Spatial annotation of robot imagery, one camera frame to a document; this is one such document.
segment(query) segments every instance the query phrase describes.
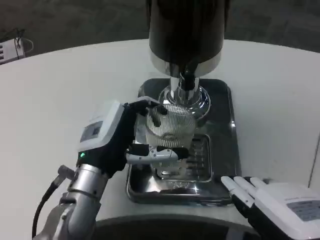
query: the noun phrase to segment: drip tray grate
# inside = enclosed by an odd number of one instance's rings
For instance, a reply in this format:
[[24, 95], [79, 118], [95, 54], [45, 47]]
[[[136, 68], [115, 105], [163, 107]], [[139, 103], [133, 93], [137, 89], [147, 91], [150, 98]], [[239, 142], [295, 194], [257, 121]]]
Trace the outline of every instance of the drip tray grate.
[[211, 178], [209, 138], [195, 134], [190, 146], [190, 157], [177, 164], [159, 167], [156, 175], [163, 180], [207, 181]]

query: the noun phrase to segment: white robotic hand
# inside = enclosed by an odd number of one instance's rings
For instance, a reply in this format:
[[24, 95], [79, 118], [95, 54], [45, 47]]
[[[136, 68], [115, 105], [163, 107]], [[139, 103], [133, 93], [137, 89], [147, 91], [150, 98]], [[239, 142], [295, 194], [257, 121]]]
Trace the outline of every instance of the white robotic hand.
[[221, 177], [238, 211], [264, 240], [319, 240], [320, 196], [300, 184]]

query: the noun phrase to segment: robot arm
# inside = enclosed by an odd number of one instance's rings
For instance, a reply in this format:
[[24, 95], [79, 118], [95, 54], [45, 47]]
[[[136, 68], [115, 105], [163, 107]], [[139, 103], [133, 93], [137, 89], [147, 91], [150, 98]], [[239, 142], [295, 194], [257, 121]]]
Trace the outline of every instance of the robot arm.
[[[59, 173], [42, 198], [34, 216], [32, 237], [35, 240], [86, 240], [95, 228], [100, 199], [108, 179], [129, 164], [172, 162], [189, 156], [186, 148], [150, 147], [133, 144], [137, 114], [146, 115], [152, 108], [161, 106], [149, 97], [133, 103], [120, 104], [109, 101], [98, 109], [84, 128], [78, 147], [77, 170]], [[152, 118], [160, 125], [157, 116]], [[68, 192], [64, 193], [49, 214], [46, 224], [36, 236], [38, 217], [44, 203], [65, 178], [71, 179]]]
[[237, 210], [263, 240], [319, 240], [320, 196], [293, 183], [221, 177]]

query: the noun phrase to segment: black cylinder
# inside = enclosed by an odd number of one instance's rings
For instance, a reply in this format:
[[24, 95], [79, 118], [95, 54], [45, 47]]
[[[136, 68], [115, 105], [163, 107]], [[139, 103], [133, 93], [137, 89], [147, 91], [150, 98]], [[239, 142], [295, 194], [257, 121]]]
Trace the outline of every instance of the black cylinder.
[[147, 0], [151, 51], [193, 71], [220, 52], [228, 9], [229, 0]]

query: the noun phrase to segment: gray carpet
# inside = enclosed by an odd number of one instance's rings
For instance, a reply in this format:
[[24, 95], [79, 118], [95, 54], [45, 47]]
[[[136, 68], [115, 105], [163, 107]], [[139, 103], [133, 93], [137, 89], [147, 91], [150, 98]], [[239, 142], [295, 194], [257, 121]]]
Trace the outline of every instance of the gray carpet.
[[[1, 0], [0, 31], [15, 27], [31, 55], [148, 38], [145, 0]], [[232, 0], [225, 38], [320, 52], [320, 0]]]

